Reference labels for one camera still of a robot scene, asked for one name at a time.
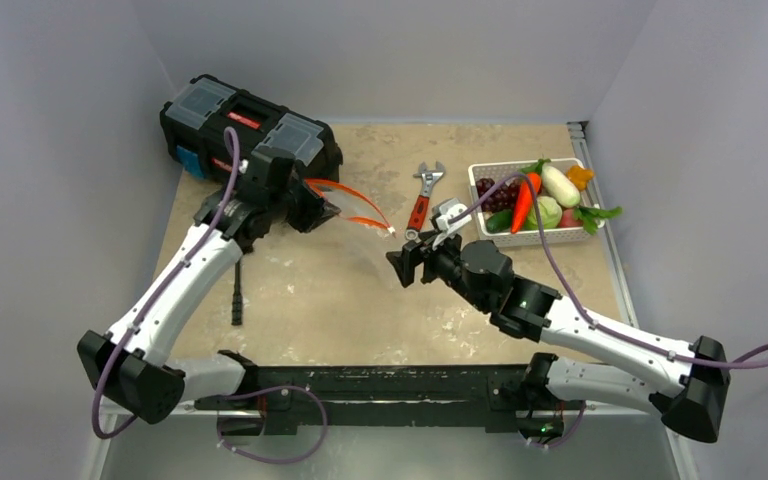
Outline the clear zip top bag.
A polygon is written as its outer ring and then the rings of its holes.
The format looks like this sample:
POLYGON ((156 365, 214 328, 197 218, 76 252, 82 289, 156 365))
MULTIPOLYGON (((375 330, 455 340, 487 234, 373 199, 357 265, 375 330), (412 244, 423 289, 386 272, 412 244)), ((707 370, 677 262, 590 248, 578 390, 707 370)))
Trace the clear zip top bag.
POLYGON ((311 178, 305 182, 336 210, 326 231, 335 234, 352 255, 369 263, 385 263, 385 254, 398 241, 396 229, 379 206, 359 190, 337 181, 311 178))

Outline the orange toy carrot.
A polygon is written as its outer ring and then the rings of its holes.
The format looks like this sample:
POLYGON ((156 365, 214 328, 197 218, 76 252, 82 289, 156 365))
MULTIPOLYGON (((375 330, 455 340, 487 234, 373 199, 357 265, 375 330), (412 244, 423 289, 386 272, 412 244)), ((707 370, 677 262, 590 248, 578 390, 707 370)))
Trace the orange toy carrot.
POLYGON ((550 159, 541 158, 533 165, 521 169, 524 177, 521 179, 519 196, 513 208, 514 218, 511 233, 518 233, 523 229, 526 216, 534 204, 532 194, 537 195, 542 187, 542 167, 549 162, 550 159))

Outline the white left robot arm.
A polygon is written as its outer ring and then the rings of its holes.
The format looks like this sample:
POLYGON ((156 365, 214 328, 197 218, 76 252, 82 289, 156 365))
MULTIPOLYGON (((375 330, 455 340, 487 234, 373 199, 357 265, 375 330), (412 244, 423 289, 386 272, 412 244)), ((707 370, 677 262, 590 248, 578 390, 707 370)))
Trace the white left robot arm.
POLYGON ((241 357, 217 353, 173 362, 172 347, 214 284, 275 219, 308 233, 337 211, 305 182, 304 164, 291 153, 258 147, 247 159, 232 158, 224 188, 203 200, 175 255, 136 304, 106 332, 89 330, 78 342, 101 438, 108 435, 100 424, 105 400, 156 424, 182 402, 221 397, 244 409, 257 399, 258 382, 245 373, 241 357))

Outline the white toy radish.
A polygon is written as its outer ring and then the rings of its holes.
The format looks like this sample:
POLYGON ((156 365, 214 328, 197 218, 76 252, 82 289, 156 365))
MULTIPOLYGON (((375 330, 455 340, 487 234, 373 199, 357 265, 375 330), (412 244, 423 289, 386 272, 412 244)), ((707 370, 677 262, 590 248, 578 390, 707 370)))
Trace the white toy radish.
POLYGON ((581 194, 572 181, 558 168, 545 165, 541 171, 542 189, 563 208, 577 207, 581 194))

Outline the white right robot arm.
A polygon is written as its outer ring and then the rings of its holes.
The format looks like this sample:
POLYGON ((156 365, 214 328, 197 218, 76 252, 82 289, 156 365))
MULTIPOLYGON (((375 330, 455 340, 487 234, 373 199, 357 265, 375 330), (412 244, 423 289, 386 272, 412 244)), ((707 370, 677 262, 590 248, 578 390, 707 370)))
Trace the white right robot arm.
POLYGON ((731 376, 723 345, 658 336, 615 321, 571 295, 518 275, 513 261, 490 241, 463 243, 454 235, 434 246, 434 235, 386 253, 403 287, 442 281, 491 325, 527 339, 583 353, 594 362, 540 361, 521 392, 536 407, 552 400, 596 401, 656 415, 673 432, 702 443, 718 440, 731 376))

